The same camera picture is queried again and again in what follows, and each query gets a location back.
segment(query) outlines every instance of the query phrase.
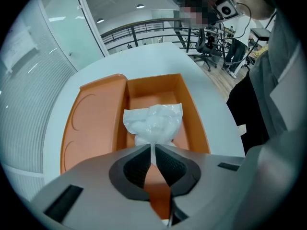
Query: orange plastic container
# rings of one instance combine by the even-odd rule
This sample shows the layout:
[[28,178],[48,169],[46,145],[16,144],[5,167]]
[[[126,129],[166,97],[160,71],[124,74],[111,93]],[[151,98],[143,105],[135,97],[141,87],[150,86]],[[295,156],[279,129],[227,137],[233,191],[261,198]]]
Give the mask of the orange plastic container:
[[[61,173],[85,159],[134,147],[134,135],[122,121],[125,109],[178,103],[182,103],[183,118],[172,142],[182,149],[210,153],[198,111],[180,74],[133,80],[116,74],[80,87],[63,135]],[[155,211],[167,219],[170,191],[155,166],[147,173],[144,189]]]

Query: round ceiling lamp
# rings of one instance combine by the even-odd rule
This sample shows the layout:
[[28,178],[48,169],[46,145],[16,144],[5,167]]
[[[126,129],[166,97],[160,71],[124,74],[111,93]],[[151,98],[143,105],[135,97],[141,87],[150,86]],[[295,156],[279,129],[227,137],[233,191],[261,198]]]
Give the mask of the round ceiling lamp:
[[100,19],[97,20],[97,23],[101,23],[102,21],[105,21],[105,20],[100,18]]
[[141,3],[138,4],[138,6],[136,6],[137,9],[141,9],[141,8],[144,8],[144,7],[145,7],[145,6],[144,6],[143,4],[141,4]]

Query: translucent plastic bag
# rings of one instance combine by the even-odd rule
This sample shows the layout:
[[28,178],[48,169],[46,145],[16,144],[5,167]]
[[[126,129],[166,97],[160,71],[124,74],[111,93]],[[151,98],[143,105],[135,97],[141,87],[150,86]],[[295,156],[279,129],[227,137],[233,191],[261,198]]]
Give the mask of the translucent plastic bag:
[[182,121],[182,105],[154,105],[149,108],[125,110],[123,123],[126,129],[135,134],[136,146],[151,144],[151,163],[155,162],[155,144],[171,143],[179,131]]

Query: shoe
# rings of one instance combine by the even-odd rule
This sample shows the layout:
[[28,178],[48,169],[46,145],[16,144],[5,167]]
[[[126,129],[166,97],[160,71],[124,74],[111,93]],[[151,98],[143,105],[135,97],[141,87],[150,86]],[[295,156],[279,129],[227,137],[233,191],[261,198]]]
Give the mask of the shoe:
[[233,78],[236,79],[236,75],[234,72],[230,71],[229,69],[227,69],[227,73]]

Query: dark jeans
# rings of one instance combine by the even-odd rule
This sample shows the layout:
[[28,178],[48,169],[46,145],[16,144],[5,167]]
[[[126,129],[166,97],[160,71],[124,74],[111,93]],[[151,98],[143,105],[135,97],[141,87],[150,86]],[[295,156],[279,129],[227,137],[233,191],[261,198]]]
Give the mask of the dark jeans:
[[[241,59],[243,59],[245,52],[246,52],[247,46],[245,44],[243,44],[242,42],[240,42],[239,40],[233,39],[232,40],[232,44],[230,46],[229,52],[225,58],[227,63],[231,62],[231,58],[232,56],[234,57],[232,62],[238,62]],[[238,67],[240,63],[236,63],[233,65],[226,65],[229,66],[229,70],[232,72],[235,72],[236,68]]]
[[250,148],[262,145],[269,139],[249,72],[230,92],[227,106],[236,125],[246,125],[246,133],[241,136],[245,154]]

